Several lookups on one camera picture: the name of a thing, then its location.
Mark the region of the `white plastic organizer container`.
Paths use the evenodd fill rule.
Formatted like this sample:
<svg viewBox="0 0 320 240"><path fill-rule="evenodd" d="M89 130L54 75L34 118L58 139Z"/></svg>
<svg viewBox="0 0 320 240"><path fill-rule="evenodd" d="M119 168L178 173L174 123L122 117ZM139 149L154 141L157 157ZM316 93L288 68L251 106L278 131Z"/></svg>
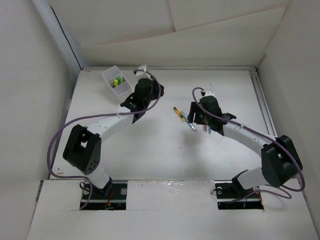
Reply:
<svg viewBox="0 0 320 240"><path fill-rule="evenodd" d="M131 85L120 69L114 65L102 72L107 89L118 99L127 98L132 93Z"/></svg>

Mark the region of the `yellow utility knife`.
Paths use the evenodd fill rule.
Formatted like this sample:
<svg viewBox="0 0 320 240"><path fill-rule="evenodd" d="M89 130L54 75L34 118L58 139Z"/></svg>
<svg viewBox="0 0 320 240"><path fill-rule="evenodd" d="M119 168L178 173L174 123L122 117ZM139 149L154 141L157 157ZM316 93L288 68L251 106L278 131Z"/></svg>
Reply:
<svg viewBox="0 0 320 240"><path fill-rule="evenodd" d="M186 119L183 117L183 115L181 114L181 112L180 112L176 107L173 107L173 111L177 114L177 116L178 116L183 122L186 121Z"/></svg>

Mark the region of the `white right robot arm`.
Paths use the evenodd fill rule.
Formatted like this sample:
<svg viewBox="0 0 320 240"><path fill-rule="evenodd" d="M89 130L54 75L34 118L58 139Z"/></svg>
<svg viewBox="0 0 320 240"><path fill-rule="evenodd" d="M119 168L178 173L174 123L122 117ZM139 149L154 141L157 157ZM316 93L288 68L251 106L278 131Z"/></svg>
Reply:
<svg viewBox="0 0 320 240"><path fill-rule="evenodd" d="M303 176L303 166L290 137L264 135L236 122L236 118L231 113L223 113L213 95L192 101L187 116L190 123L207 126L260 157L259 167L246 169L232 178L231 191L235 196L243 197L249 190L263 185L279 188L293 177Z"/></svg>

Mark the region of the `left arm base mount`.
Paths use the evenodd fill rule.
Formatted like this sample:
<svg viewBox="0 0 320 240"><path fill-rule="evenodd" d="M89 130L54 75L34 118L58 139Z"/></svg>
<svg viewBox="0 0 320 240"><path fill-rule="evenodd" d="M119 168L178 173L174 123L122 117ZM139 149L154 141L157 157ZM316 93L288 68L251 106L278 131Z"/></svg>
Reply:
<svg viewBox="0 0 320 240"><path fill-rule="evenodd" d="M88 181L81 181L80 210L124 211L127 208L127 180L112 180L106 188L90 187Z"/></svg>

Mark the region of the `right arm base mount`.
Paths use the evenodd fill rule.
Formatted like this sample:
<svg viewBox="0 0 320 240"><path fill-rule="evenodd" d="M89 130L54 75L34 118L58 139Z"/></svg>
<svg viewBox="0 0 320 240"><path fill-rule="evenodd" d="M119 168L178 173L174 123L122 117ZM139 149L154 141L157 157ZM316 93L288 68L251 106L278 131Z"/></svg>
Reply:
<svg viewBox="0 0 320 240"><path fill-rule="evenodd" d="M238 177L245 171L237 174L232 180L217 180L211 195L216 196L219 210L263 210L264 205L259 193L253 193L253 188L244 189Z"/></svg>

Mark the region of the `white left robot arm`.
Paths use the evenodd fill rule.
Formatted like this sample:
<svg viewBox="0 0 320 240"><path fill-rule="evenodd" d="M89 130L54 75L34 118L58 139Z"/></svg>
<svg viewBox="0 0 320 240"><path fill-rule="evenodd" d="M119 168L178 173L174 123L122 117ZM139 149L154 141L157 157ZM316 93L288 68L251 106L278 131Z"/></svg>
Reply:
<svg viewBox="0 0 320 240"><path fill-rule="evenodd" d="M157 81L141 78L113 116L107 116L88 126L75 125L68 137L62 157L81 171L92 183L95 194L107 198L112 191L112 179L100 165L102 143L117 131L138 121L150 103L164 95Z"/></svg>

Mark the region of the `green cap black highlighter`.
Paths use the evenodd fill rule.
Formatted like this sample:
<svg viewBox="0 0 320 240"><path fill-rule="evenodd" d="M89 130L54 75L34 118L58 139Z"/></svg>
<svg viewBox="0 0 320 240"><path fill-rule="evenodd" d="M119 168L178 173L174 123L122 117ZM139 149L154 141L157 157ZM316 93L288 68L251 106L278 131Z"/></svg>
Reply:
<svg viewBox="0 0 320 240"><path fill-rule="evenodd" d="M122 83L122 78L121 77L117 77L117 84L120 85Z"/></svg>

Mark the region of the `blue utility knife pen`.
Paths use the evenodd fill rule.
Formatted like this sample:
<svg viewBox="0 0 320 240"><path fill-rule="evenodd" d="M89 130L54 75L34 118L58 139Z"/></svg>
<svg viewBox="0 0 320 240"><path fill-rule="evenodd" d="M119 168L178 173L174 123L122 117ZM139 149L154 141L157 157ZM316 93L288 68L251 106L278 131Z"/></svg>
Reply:
<svg viewBox="0 0 320 240"><path fill-rule="evenodd" d="M187 123L187 125L188 125L194 132L196 132L196 131L197 131L196 127L195 127L191 122L189 122L188 117L186 116L186 114L185 114L183 111L180 111L180 115L181 115L182 118L185 120L185 122Z"/></svg>

